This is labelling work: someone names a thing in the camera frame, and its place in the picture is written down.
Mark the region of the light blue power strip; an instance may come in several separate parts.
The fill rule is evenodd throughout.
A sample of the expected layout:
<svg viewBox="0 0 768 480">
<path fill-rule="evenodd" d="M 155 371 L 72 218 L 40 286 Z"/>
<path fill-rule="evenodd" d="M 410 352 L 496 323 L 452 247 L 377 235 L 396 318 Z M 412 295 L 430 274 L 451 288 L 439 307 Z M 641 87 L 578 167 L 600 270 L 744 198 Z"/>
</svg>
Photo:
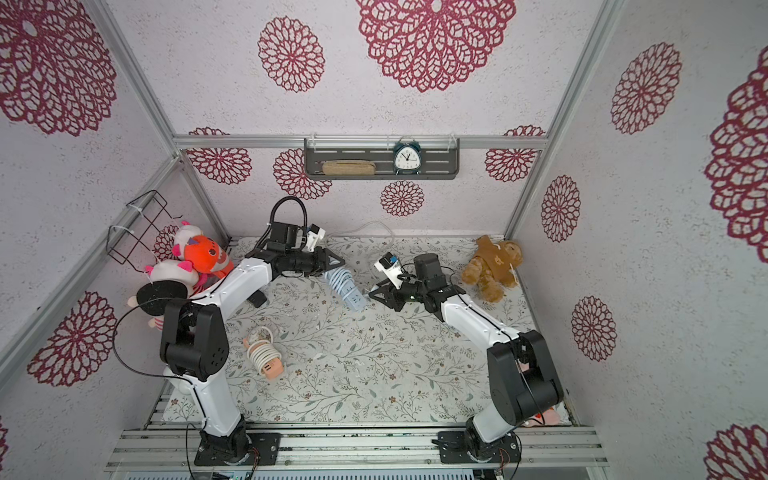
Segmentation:
<svg viewBox="0 0 768 480">
<path fill-rule="evenodd" d="M 324 272 L 323 277 L 349 310 L 361 312 L 366 308 L 366 299 L 358 289 L 348 269 L 338 267 Z"/>
</svg>

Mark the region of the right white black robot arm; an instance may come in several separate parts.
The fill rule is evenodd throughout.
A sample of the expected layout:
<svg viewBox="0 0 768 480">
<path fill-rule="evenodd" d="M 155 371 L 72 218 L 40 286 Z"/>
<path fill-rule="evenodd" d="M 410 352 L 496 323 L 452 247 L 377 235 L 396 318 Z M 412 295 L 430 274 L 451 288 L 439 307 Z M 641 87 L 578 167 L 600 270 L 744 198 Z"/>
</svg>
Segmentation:
<svg viewBox="0 0 768 480">
<path fill-rule="evenodd" d="M 369 297 L 394 311 L 419 303 L 487 354 L 491 404 L 469 420 L 467 436 L 480 444 L 501 439 L 564 399 L 544 337 L 495 319 L 445 274 L 434 253 L 419 255 L 409 273 L 392 253 L 374 263 L 386 278 Z"/>
</svg>

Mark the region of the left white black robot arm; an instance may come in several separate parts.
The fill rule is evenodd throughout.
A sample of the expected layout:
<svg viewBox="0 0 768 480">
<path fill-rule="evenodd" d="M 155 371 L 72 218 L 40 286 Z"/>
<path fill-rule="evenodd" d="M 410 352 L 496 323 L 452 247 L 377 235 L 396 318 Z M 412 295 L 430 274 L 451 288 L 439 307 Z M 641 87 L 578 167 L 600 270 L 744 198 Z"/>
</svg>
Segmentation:
<svg viewBox="0 0 768 480">
<path fill-rule="evenodd" d="M 224 320 L 285 272 L 318 276 L 343 261 L 318 245 L 325 231 L 315 224 L 305 231 L 301 248 L 292 248 L 286 235 L 280 231 L 264 249 L 253 249 L 199 296 L 166 304 L 160 358 L 172 378 L 189 388 L 209 436 L 232 436 L 242 419 L 223 372 L 229 356 Z"/>
</svg>

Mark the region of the tan pouch on shelf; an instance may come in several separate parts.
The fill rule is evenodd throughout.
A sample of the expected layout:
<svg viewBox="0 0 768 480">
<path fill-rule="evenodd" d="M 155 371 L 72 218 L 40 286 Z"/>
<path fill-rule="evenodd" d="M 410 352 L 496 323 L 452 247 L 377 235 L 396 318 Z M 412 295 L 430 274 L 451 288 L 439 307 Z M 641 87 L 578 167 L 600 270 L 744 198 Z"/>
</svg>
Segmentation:
<svg viewBox="0 0 768 480">
<path fill-rule="evenodd" d="M 325 176 L 374 176 L 376 165 L 366 160 L 329 160 L 322 163 Z"/>
</svg>

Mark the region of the floral table mat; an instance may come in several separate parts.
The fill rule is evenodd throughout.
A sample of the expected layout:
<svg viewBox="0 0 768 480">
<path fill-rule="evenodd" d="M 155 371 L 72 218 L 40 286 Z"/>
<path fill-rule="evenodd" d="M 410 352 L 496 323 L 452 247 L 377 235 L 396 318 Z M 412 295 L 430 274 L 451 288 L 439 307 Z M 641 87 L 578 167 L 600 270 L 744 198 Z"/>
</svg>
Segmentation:
<svg viewBox="0 0 768 480">
<path fill-rule="evenodd" d="M 323 278 L 279 278 L 225 326 L 232 396 L 256 423 L 453 423 L 490 402 L 486 354 L 418 303 L 347 308 Z"/>
</svg>

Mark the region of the brown teddy bear plush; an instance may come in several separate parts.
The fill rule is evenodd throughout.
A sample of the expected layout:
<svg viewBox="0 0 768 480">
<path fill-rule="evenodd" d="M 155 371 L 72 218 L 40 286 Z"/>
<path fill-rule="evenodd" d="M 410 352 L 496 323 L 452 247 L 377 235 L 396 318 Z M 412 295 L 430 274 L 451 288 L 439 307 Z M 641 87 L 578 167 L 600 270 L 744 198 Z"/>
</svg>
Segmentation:
<svg viewBox="0 0 768 480">
<path fill-rule="evenodd" d="M 476 252 L 464 267 L 461 279 L 476 286 L 484 301 L 500 302 L 505 289 L 517 285 L 514 270 L 523 263 L 522 249 L 513 241 L 494 242 L 488 235 L 477 238 L 475 243 Z"/>
</svg>

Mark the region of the orange fish plush toy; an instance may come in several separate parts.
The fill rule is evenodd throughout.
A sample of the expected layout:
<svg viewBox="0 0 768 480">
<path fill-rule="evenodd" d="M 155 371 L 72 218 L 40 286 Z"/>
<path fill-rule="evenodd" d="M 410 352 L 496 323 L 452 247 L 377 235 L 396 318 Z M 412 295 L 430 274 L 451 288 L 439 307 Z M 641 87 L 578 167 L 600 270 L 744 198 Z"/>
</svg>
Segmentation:
<svg viewBox="0 0 768 480">
<path fill-rule="evenodd" d="M 189 261 L 198 273 L 223 279 L 234 269 L 227 252 L 203 231 L 186 221 L 173 237 L 172 254 L 179 260 Z"/>
</svg>

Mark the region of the teal alarm clock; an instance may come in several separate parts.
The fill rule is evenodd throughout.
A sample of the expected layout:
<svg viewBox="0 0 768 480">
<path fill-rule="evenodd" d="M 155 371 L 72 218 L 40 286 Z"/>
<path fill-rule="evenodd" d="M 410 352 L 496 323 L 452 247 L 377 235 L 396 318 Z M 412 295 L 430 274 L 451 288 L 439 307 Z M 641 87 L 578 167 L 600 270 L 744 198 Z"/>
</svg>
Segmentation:
<svg viewBox="0 0 768 480">
<path fill-rule="evenodd" d="M 393 149 L 393 170 L 396 175 L 419 174 L 423 165 L 418 142 L 398 142 Z"/>
</svg>

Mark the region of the black faced striped plush doll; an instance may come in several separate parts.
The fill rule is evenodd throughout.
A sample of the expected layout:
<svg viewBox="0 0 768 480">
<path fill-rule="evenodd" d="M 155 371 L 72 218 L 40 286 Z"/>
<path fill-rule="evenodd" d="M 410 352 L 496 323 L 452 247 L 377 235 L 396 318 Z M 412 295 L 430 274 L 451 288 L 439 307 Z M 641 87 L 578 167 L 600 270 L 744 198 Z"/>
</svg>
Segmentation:
<svg viewBox="0 0 768 480">
<path fill-rule="evenodd" d="M 167 303 L 173 299 L 187 299 L 199 293 L 205 274 L 199 273 L 188 260 L 163 260 L 145 268 L 149 280 L 130 297 L 127 305 L 138 307 L 150 316 L 149 326 L 163 329 Z"/>
</svg>

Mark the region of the pink plush red dotted dress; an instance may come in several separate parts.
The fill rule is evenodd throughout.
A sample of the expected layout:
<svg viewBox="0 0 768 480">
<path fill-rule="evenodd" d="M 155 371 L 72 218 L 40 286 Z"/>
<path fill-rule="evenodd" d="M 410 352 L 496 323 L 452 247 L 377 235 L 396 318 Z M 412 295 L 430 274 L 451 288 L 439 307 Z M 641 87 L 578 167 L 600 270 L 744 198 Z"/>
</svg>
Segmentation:
<svg viewBox="0 0 768 480">
<path fill-rule="evenodd" d="M 523 426 L 526 428 L 570 425 L 570 415 L 563 403 L 559 403 L 543 413 L 536 414 L 523 423 Z"/>
</svg>

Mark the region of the grey wall shelf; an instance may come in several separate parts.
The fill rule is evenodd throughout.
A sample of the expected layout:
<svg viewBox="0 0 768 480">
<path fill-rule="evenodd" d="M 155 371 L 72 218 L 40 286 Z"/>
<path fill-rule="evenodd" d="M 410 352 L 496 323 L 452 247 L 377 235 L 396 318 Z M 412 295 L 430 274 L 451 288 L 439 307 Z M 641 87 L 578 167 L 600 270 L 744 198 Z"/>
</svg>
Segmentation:
<svg viewBox="0 0 768 480">
<path fill-rule="evenodd" d="M 393 149 L 398 142 L 418 142 L 423 165 L 419 174 L 396 175 L 393 170 Z M 374 176 L 325 176 L 322 163 L 329 160 L 366 160 L 374 162 Z M 368 140 L 304 141 L 304 171 L 312 180 L 452 180 L 460 169 L 460 141 L 455 137 L 428 140 L 426 138 Z"/>
</svg>

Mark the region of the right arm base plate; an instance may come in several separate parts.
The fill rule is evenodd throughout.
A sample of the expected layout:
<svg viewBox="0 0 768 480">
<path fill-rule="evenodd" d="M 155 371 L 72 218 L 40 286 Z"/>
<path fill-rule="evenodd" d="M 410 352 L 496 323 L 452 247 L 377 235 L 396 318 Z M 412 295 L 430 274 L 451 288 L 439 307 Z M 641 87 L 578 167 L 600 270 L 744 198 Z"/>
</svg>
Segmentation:
<svg viewBox="0 0 768 480">
<path fill-rule="evenodd" d="M 522 447 L 514 431 L 487 443 L 469 430 L 439 431 L 432 444 L 438 449 L 443 464 L 516 463 L 522 458 Z"/>
</svg>

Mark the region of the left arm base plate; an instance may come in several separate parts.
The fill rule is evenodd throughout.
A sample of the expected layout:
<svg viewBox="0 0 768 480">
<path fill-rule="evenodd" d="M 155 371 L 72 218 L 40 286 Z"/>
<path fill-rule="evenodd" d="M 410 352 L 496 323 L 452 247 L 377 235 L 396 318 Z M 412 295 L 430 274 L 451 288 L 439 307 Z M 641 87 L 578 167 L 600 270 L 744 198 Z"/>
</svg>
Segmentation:
<svg viewBox="0 0 768 480">
<path fill-rule="evenodd" d="M 282 436 L 278 433 L 245 433 L 216 437 L 205 432 L 193 465 L 200 467 L 256 465 L 276 463 Z"/>
</svg>

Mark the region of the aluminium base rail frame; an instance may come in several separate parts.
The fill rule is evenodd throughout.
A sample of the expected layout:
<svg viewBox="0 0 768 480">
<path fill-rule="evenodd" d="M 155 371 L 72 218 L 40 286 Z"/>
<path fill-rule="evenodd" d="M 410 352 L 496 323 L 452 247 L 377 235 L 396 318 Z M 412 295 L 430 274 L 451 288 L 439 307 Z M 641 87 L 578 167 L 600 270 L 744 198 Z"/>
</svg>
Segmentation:
<svg viewBox="0 0 768 480">
<path fill-rule="evenodd" d="M 464 449 L 457 426 L 412 428 L 276 428 L 249 432 L 255 453 L 229 465 L 202 451 L 199 439 L 180 429 L 126 430 L 105 471 L 192 473 L 206 478 L 217 472 L 234 478 L 252 472 L 330 470 L 488 470 L 599 469 L 608 466 L 597 433 L 590 427 L 518 429 L 486 461 Z"/>
</svg>

